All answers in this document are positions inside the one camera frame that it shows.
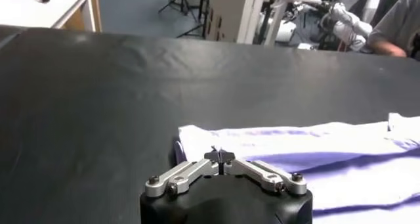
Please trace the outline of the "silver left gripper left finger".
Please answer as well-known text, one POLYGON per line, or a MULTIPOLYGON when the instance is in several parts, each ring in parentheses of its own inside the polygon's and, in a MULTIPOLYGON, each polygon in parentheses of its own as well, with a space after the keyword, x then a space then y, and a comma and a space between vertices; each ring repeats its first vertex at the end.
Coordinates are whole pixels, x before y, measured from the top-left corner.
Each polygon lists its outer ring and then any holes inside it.
POLYGON ((204 158, 197 162, 181 162, 161 175, 151 176, 145 183, 144 193, 149 198, 186 193, 199 177, 217 174, 220 163, 221 151, 216 150, 205 153, 204 158))

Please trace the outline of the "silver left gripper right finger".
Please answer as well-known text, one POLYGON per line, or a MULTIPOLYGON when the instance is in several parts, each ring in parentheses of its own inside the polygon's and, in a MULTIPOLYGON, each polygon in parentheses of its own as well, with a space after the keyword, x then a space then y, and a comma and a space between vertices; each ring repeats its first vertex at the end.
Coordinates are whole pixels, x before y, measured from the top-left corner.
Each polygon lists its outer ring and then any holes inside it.
POLYGON ((246 161, 237 159, 233 152, 222 152, 225 174, 244 175, 256 181, 268 192, 282 189, 291 194, 306 194, 307 182, 301 173, 289 173, 261 160, 246 161))

